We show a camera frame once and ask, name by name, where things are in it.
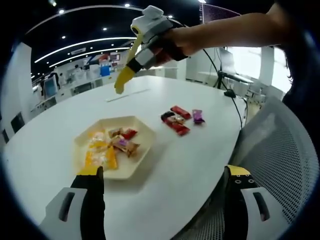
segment hexagonal plate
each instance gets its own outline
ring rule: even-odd
[[[118,169],[106,170],[103,173],[103,177],[105,179],[125,180],[133,175],[156,139],[156,133],[135,116],[101,119],[76,137],[74,140],[74,162],[77,172],[85,166],[86,152],[90,141],[89,133],[101,131],[102,129],[105,129],[107,133],[116,128],[131,128],[138,131],[132,141],[140,144],[140,146],[136,154],[130,158],[122,152],[118,153],[116,155]]]

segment ceiling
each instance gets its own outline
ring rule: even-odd
[[[16,28],[15,34],[16,36],[18,34],[19,39],[32,48],[31,72],[35,75],[52,71],[53,67],[49,66],[71,57],[68,55],[70,51],[86,48],[86,52],[92,52],[130,46],[128,40],[92,42],[59,51],[34,63],[40,57],[72,44],[101,38],[135,37],[130,30],[130,25],[134,18],[141,16],[140,11],[127,8],[98,7],[99,5],[124,6],[124,4],[129,3],[131,7],[140,9],[144,9],[148,5],[154,5],[162,9],[165,15],[173,15],[174,19],[188,26],[200,23],[200,3],[198,0],[55,0],[55,2],[57,5],[52,6],[48,0],[33,0],[30,3],[28,2],[27,5],[19,7],[19,9],[24,10],[20,10],[21,12],[16,15],[19,21],[14,26]],[[274,1],[206,0],[206,2],[240,14],[246,14],[252,12],[265,13]],[[60,14],[28,32],[37,24],[56,15],[61,9],[67,11],[86,6],[96,7]]]

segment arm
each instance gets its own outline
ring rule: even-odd
[[[186,55],[211,47],[262,47],[290,39],[294,25],[278,4],[268,13],[249,13],[193,27],[173,29],[173,39]]]

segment oval table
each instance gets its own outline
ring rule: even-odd
[[[5,146],[11,187],[36,225],[46,205],[75,178],[74,138],[103,118],[136,116],[156,132],[154,146],[130,179],[104,181],[108,240],[168,240],[212,193],[241,129],[232,100],[222,90],[156,76],[134,78],[123,96],[107,84],[71,97],[28,122]],[[235,102],[244,113],[244,101]],[[177,136],[160,119],[174,105],[203,110],[206,123],[194,126],[189,120],[189,134]]]

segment hand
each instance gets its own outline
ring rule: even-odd
[[[179,27],[171,29],[165,34],[164,38],[172,40],[177,47],[181,48],[183,54],[186,56],[191,56],[202,49],[197,44],[192,27]],[[158,54],[156,55],[156,66],[163,65],[172,60],[167,52],[163,51],[162,49],[157,49],[157,51]]]

